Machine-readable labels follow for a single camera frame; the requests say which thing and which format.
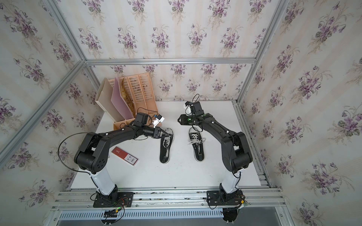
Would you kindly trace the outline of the red card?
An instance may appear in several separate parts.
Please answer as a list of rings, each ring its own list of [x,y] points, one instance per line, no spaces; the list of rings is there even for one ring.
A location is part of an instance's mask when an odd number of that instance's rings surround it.
[[[139,159],[137,157],[129,154],[127,151],[124,151],[123,149],[121,149],[119,147],[115,147],[111,151],[111,153],[114,154],[115,156],[119,157],[120,159],[124,160],[131,166],[135,166],[139,162]]]

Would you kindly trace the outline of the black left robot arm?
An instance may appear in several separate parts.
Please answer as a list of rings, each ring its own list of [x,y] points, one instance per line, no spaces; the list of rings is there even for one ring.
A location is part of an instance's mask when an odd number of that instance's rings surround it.
[[[90,132],[86,134],[74,156],[74,162],[90,175],[97,187],[98,195],[103,199],[114,202],[118,198],[118,188],[106,169],[110,148],[142,135],[155,139],[173,137],[173,134],[160,127],[153,128],[145,125],[126,125],[107,133]]]

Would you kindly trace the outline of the aluminium rail frame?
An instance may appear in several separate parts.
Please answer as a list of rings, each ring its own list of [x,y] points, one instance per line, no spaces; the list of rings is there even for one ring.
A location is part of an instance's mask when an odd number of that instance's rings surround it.
[[[282,226],[292,226],[293,220],[286,207],[285,201],[281,197],[281,192],[272,187],[270,177],[266,171],[265,165],[261,160],[261,155],[256,151],[255,141],[251,137],[251,132],[246,126],[246,119],[241,110],[241,101],[247,93],[247,88],[251,84],[251,76],[260,65],[263,55],[267,51],[267,45],[272,40],[277,26],[281,21],[283,13],[286,11],[288,1],[278,1],[277,7],[273,13],[271,21],[266,29],[264,39],[261,42],[259,50],[255,57],[204,57],[204,58],[150,58],[150,59],[87,59],[80,45],[76,43],[75,35],[71,31],[69,24],[60,9],[57,1],[45,1],[48,11],[52,14],[55,22],[60,27],[70,47],[75,51],[76,56],[80,58],[74,69],[72,69],[65,80],[52,93],[52,100],[56,101],[60,97],[60,90],[69,85],[75,78],[76,73],[84,70],[88,75],[94,88],[100,87],[100,81],[93,71],[93,66],[110,65],[172,65],[172,64],[250,64],[251,69],[239,92],[238,98],[232,102],[235,115],[241,129],[245,132],[251,153],[254,158],[254,166],[261,186],[243,187],[242,191],[252,201],[251,207],[256,208],[274,208],[278,222]],[[52,207],[49,216],[45,221],[46,226],[58,226],[65,220],[96,220],[100,218],[102,209],[95,209],[91,206],[90,200],[86,195],[90,189],[75,189],[69,192],[60,192],[60,200],[57,200]],[[202,218],[210,216],[210,209],[206,201],[206,187],[156,187],[156,188],[133,188],[134,199],[130,207],[131,219],[172,219],[172,218]]]

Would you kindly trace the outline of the beige folder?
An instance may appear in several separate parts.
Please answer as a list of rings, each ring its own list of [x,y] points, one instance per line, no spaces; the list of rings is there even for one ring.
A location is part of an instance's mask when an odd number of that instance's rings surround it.
[[[124,117],[116,110],[111,102],[113,87],[107,78],[104,78],[97,91],[95,102],[113,120],[113,122],[123,121]]]

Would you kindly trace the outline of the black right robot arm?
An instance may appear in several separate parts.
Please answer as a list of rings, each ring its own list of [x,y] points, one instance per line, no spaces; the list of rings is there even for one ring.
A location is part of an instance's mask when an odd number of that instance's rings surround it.
[[[243,132],[229,130],[221,125],[211,114],[199,116],[182,114],[177,121],[185,126],[198,126],[220,142],[222,162],[231,173],[230,176],[226,176],[222,181],[220,191],[224,194],[235,193],[242,172],[253,161],[246,135]]]

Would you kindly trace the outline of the yellow wanted poster book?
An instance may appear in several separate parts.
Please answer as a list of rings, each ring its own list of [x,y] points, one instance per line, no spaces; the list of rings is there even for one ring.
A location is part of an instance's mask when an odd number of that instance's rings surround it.
[[[120,78],[119,81],[121,82],[121,85],[120,85],[121,95],[122,95],[123,99],[125,100],[127,106],[130,108],[132,115],[135,116],[135,105],[133,102],[133,98],[132,98],[127,80],[125,78]]]

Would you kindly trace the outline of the peach plastic file organizer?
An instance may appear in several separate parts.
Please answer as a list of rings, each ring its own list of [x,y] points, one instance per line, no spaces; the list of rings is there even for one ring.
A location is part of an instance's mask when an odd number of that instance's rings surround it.
[[[135,120],[137,113],[146,113],[150,116],[158,114],[150,73],[141,73],[118,78],[125,78],[127,80],[135,105],[135,116],[129,120],[114,122],[114,130],[120,129],[125,125],[130,124],[133,120]],[[113,87],[114,79],[110,79],[108,81]]]

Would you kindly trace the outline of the black canvas sneaker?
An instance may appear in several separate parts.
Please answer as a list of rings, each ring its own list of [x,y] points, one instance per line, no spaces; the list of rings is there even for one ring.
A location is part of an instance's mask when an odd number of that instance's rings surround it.
[[[194,128],[189,129],[189,144],[194,150],[194,157],[198,162],[202,162],[205,158],[203,143],[205,138],[202,138],[201,133]]]
[[[159,160],[161,163],[166,164],[169,162],[170,158],[170,149],[173,142],[174,132],[171,128],[166,128],[165,132],[167,135],[161,138],[160,145],[160,156]]]

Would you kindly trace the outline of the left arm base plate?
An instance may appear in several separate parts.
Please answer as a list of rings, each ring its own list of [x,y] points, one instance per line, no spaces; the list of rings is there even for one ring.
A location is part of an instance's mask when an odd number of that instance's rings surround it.
[[[109,196],[96,192],[93,208],[131,207],[133,196],[133,192],[114,192]]]

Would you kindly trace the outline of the pink folder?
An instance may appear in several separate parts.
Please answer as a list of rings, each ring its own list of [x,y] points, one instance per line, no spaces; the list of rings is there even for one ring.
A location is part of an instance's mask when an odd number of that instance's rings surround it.
[[[115,109],[120,113],[120,115],[125,120],[133,118],[133,113],[129,105],[127,104],[126,100],[122,96],[121,83],[118,77],[114,78],[114,86],[111,96],[111,102],[114,105]]]

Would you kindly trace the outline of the small circuit board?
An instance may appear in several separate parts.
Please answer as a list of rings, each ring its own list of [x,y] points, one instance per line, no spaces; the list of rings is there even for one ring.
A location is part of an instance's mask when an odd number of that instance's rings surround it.
[[[105,211],[103,214],[104,218],[117,218],[119,210],[109,210]]]

